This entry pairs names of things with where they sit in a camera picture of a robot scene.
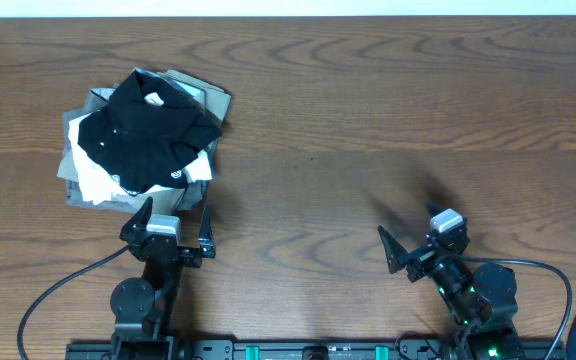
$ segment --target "wooden table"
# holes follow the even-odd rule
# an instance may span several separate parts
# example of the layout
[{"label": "wooden table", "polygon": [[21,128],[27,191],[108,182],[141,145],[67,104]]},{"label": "wooden table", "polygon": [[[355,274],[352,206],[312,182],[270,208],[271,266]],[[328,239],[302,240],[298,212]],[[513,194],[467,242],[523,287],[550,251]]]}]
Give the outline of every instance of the wooden table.
[{"label": "wooden table", "polygon": [[[218,149],[218,258],[184,273],[180,334],[239,339],[447,333],[429,280],[388,274],[376,227],[409,248],[437,198],[470,255],[549,262],[576,309],[576,18],[0,20],[0,359],[48,286],[122,246],[128,215],[70,208],[61,114],[133,67],[233,94]],[[196,217],[185,222],[196,243]],[[26,329],[31,359],[108,339],[126,254],[59,289]],[[551,337],[561,281],[516,268],[524,336]]]}]

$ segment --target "black cable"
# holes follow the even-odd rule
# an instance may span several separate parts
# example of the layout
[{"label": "black cable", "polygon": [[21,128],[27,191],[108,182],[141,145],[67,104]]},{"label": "black cable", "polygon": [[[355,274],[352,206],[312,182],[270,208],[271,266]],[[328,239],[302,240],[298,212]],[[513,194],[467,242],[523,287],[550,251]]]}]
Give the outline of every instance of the black cable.
[{"label": "black cable", "polygon": [[568,320],[570,319],[570,311],[572,308],[572,287],[570,286],[570,281],[566,277],[566,274],[564,274],[561,270],[557,269],[556,267],[554,267],[552,265],[548,265],[548,264],[545,264],[545,263],[542,263],[539,261],[518,260],[518,259],[477,258],[477,257],[470,257],[470,256],[463,256],[463,255],[455,254],[455,253],[451,252],[450,250],[448,251],[448,254],[450,256],[453,256],[453,257],[461,260],[461,261],[468,261],[468,262],[500,263],[500,264],[534,266],[534,267],[550,270],[550,271],[554,272],[555,274],[557,274],[561,278],[561,280],[563,280],[564,284],[566,285],[566,311],[564,312],[564,317],[561,319],[561,324],[559,325],[559,329],[557,330],[555,338],[553,339],[552,344],[550,344],[550,347],[548,348],[548,352],[546,353],[546,356],[544,356],[544,358],[543,358],[543,360],[548,360],[548,358],[550,357],[552,352],[557,347],[557,343],[559,342],[561,335],[564,333],[564,329],[566,328],[566,324],[568,323]]},{"label": "black cable", "polygon": [[475,327],[475,322],[471,322],[470,324],[468,324],[468,326],[466,326],[466,330],[464,331],[464,334],[461,335],[461,340],[459,340],[459,349],[461,351],[461,353],[465,353],[466,352],[466,338],[468,337],[468,335],[470,335],[470,332],[472,331],[472,328]]},{"label": "black cable", "polygon": [[439,355],[439,352],[437,350],[435,350],[432,345],[430,344],[430,341],[428,341],[428,339],[423,336],[421,333],[417,332],[417,331],[404,331],[403,334],[401,334],[397,340],[395,340],[395,350],[397,350],[397,352],[399,352],[399,357],[401,357],[404,360],[412,360],[411,358],[409,358],[408,356],[404,355],[401,353],[401,349],[399,347],[399,343],[401,342],[401,340],[403,339],[404,336],[406,336],[407,334],[414,334],[417,335],[418,337],[420,337],[423,341],[426,342],[426,344],[428,344],[428,348],[430,349],[430,351],[432,351],[436,357],[434,358],[428,358],[428,360],[436,360],[436,359],[440,359],[441,355]]},{"label": "black cable", "polygon": [[26,350],[24,349],[24,328],[26,327],[26,322],[28,321],[28,318],[30,318],[30,314],[32,314],[32,312],[35,310],[35,308],[50,294],[52,294],[55,290],[57,290],[61,285],[67,283],[68,281],[76,278],[79,275],[83,275],[85,273],[87,273],[90,270],[96,269],[98,267],[100,267],[101,265],[109,262],[110,260],[116,258],[117,256],[123,254],[124,252],[126,252],[126,250],[128,250],[128,248],[130,247],[129,245],[124,246],[123,248],[121,248],[119,251],[117,251],[116,253],[100,260],[97,261],[96,263],[87,266],[73,274],[70,274],[68,276],[66,276],[65,278],[61,279],[59,282],[57,282],[55,285],[51,286],[50,288],[48,288],[48,290],[44,291],[43,294],[41,294],[41,296],[39,296],[37,298],[37,300],[35,300],[34,303],[32,303],[32,305],[30,305],[30,307],[28,308],[28,310],[26,310],[26,313],[24,314],[24,317],[21,318],[21,322],[19,323],[19,329],[17,330],[17,348],[19,349],[19,355],[21,356],[22,360],[28,360],[28,354],[26,354]]}]

